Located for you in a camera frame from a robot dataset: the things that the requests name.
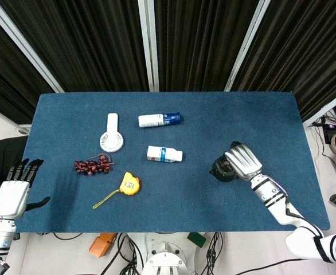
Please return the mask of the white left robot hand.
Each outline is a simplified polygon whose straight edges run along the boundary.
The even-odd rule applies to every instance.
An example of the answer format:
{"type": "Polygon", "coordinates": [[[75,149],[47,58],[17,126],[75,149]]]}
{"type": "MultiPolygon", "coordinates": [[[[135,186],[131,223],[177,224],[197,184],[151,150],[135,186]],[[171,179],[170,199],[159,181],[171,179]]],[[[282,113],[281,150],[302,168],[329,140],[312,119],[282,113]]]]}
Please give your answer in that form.
{"type": "Polygon", "coordinates": [[[30,189],[43,160],[17,161],[11,166],[5,181],[0,186],[0,219],[17,220],[24,212],[43,207],[50,196],[39,202],[28,202],[30,189]]]}

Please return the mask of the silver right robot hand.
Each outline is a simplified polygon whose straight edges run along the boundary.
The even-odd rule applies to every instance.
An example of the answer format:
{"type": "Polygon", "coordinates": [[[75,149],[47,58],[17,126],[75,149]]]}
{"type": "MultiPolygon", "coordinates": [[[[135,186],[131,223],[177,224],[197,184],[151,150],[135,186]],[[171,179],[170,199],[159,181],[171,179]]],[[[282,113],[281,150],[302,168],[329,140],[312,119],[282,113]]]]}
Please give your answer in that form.
{"type": "Polygon", "coordinates": [[[224,153],[224,156],[236,176],[242,180],[250,181],[262,171],[263,165],[244,143],[234,141],[230,145],[230,149],[224,153]]]}

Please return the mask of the black kettle with handle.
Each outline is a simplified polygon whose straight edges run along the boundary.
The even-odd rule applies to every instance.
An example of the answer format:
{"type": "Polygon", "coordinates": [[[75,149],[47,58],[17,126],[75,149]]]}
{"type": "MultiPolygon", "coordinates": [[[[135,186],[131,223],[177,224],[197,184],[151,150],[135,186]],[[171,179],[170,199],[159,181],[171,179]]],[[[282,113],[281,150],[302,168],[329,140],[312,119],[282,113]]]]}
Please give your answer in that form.
{"type": "Polygon", "coordinates": [[[225,154],[222,154],[213,162],[209,173],[220,182],[230,182],[240,178],[234,164],[225,154]]]}

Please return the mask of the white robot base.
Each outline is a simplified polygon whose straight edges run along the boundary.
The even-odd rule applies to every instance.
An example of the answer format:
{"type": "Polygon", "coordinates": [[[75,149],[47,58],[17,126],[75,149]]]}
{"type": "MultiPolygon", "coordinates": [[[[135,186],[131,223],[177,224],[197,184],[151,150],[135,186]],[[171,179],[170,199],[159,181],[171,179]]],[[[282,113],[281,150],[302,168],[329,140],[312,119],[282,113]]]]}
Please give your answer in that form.
{"type": "Polygon", "coordinates": [[[195,275],[198,246],[188,233],[146,233],[141,275],[195,275]]]}

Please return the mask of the blue table cloth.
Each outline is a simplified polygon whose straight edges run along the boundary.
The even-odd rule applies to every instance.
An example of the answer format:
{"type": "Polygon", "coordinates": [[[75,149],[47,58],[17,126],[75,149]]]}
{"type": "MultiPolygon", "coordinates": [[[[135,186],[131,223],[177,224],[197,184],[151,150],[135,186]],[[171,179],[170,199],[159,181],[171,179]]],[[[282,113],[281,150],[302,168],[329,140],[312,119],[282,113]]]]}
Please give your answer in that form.
{"type": "Polygon", "coordinates": [[[209,173],[233,141],[248,145],[291,203],[330,228],[295,96],[290,92],[77,92],[40,96],[24,157],[42,159],[29,201],[50,196],[17,222],[25,233],[275,231],[277,223],[251,185],[209,173]],[[138,116],[181,114],[175,125],[141,128],[138,116]],[[102,150],[107,115],[117,113],[124,144],[102,150]],[[183,152],[181,162],[147,159],[148,146],[183,152]],[[108,174],[78,174],[75,160],[107,154],[108,174]],[[126,172],[140,180],[132,196],[113,195],[126,172]]]}

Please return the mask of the red grape bunch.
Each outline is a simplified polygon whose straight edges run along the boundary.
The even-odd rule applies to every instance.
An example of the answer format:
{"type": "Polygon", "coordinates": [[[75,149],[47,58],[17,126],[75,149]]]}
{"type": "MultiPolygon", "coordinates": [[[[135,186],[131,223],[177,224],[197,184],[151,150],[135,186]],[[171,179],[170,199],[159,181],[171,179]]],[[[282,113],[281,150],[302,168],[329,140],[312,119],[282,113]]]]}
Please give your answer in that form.
{"type": "Polygon", "coordinates": [[[87,160],[75,160],[73,168],[78,174],[92,176],[101,173],[108,174],[114,164],[107,154],[98,154],[87,160]]]}

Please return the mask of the green block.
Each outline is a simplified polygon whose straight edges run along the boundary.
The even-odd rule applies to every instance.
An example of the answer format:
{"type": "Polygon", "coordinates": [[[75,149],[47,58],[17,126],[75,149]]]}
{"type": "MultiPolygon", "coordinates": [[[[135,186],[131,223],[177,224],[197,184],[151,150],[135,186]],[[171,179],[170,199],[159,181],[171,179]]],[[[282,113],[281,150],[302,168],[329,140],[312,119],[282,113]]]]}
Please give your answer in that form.
{"type": "Polygon", "coordinates": [[[206,237],[198,232],[190,232],[187,239],[199,248],[202,248],[206,242],[206,237]]]}

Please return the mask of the white bottle blue cap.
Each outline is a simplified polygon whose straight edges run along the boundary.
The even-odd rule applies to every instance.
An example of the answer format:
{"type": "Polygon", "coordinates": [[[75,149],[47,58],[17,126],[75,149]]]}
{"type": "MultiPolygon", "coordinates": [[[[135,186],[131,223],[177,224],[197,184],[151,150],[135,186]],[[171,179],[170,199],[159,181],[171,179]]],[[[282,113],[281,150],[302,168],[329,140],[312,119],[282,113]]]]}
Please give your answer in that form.
{"type": "Polygon", "coordinates": [[[179,112],[138,116],[138,124],[141,128],[175,125],[180,122],[181,114],[179,112]]]}

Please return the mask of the orange box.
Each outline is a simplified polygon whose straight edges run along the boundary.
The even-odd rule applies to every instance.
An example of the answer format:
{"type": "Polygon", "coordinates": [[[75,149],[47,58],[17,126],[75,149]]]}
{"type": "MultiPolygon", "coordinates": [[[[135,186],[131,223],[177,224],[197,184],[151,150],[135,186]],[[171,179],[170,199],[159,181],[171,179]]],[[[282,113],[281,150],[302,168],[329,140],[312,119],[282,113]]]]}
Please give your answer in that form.
{"type": "Polygon", "coordinates": [[[105,256],[116,235],[116,233],[100,233],[89,247],[89,253],[97,258],[105,256]]]}

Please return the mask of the white handheld fan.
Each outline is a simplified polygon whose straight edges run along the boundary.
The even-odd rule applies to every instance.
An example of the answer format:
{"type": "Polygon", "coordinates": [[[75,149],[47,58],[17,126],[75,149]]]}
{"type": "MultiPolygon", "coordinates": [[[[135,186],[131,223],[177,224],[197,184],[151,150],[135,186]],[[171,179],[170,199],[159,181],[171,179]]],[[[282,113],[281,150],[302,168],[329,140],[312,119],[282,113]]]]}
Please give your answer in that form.
{"type": "Polygon", "coordinates": [[[119,116],[117,113],[107,115],[106,131],[100,137],[99,143],[105,152],[113,153],[120,150],[124,144],[122,134],[118,131],[119,116]]]}

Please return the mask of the yellow tape measure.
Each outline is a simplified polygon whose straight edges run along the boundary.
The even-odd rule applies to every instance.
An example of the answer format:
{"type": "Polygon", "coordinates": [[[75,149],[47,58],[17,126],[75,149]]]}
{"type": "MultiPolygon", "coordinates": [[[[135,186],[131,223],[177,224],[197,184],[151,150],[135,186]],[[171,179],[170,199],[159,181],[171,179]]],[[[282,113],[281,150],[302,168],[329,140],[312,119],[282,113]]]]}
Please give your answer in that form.
{"type": "Polygon", "coordinates": [[[140,190],[140,180],[138,177],[133,176],[132,173],[126,172],[124,174],[124,177],[121,181],[121,184],[118,189],[112,191],[110,194],[108,194],[105,198],[103,198],[100,202],[96,203],[92,206],[93,209],[97,209],[100,207],[103,203],[105,203],[107,200],[109,200],[113,195],[117,193],[122,193],[127,196],[132,196],[138,193],[140,190]]]}

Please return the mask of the black curtain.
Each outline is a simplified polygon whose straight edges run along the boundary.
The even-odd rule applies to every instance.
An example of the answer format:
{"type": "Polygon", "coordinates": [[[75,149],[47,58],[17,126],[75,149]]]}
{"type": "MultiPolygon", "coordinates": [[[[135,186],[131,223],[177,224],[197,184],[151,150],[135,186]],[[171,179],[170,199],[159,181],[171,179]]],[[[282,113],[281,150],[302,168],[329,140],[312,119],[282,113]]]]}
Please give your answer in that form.
{"type": "Polygon", "coordinates": [[[64,91],[148,91],[137,0],[0,5],[64,91]]]}
{"type": "Polygon", "coordinates": [[[292,92],[302,120],[336,98],[336,0],[271,0],[234,91],[292,92]]]}
{"type": "Polygon", "coordinates": [[[0,26],[0,113],[32,123],[39,96],[53,90],[0,26]]]}
{"type": "Polygon", "coordinates": [[[223,91],[259,0],[155,0],[159,90],[223,91]]]}

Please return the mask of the white frame post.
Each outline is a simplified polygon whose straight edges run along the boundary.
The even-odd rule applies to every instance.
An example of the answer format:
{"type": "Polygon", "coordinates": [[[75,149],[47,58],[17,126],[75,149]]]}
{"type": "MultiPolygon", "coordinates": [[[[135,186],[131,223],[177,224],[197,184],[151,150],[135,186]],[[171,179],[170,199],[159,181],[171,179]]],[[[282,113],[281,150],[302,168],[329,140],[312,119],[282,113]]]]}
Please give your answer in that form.
{"type": "Polygon", "coordinates": [[[159,92],[158,47],[154,0],[138,0],[144,59],[150,92],[159,92]]]}
{"type": "Polygon", "coordinates": [[[0,27],[5,31],[5,33],[10,37],[10,39],[15,43],[18,49],[23,53],[23,55],[28,59],[28,61],[33,65],[36,71],[41,75],[41,77],[47,82],[55,93],[64,93],[64,89],[61,84],[56,80],[54,75],[50,72],[48,67],[45,65],[43,60],[36,53],[34,48],[28,42],[28,40],[21,33],[14,21],[9,17],[7,12],[0,5],[0,27]]]}
{"type": "Polygon", "coordinates": [[[327,103],[326,105],[324,105],[318,112],[316,112],[309,119],[307,119],[305,122],[303,122],[303,128],[306,129],[314,121],[316,121],[318,118],[320,118],[322,115],[324,115],[326,112],[328,112],[329,110],[331,110],[335,106],[336,106],[336,98],[334,98],[329,103],[327,103]]]}
{"type": "Polygon", "coordinates": [[[241,43],[241,47],[239,49],[239,52],[237,54],[237,57],[235,59],[235,63],[232,67],[232,70],[230,72],[230,75],[228,77],[228,80],[226,82],[224,92],[231,91],[233,84],[235,82],[235,79],[237,77],[237,74],[247,56],[247,53],[249,51],[249,48],[251,47],[253,43],[253,39],[260,27],[260,24],[268,10],[268,7],[272,1],[271,0],[258,0],[257,6],[255,9],[255,12],[251,18],[251,21],[249,23],[249,26],[247,28],[245,37],[241,43]]]}

